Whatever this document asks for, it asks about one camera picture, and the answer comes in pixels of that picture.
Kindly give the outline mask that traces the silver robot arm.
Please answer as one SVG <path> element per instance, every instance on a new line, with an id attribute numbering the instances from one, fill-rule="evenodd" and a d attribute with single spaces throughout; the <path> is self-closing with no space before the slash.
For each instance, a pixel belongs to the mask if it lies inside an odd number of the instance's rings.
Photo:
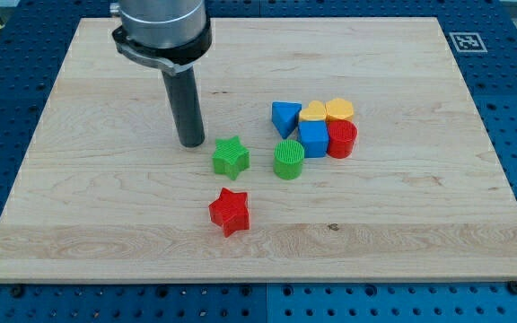
<path id="1" fill-rule="evenodd" d="M 110 13 L 117 52 L 134 63 L 174 76 L 190 69 L 211 47 L 204 0 L 118 0 Z"/>

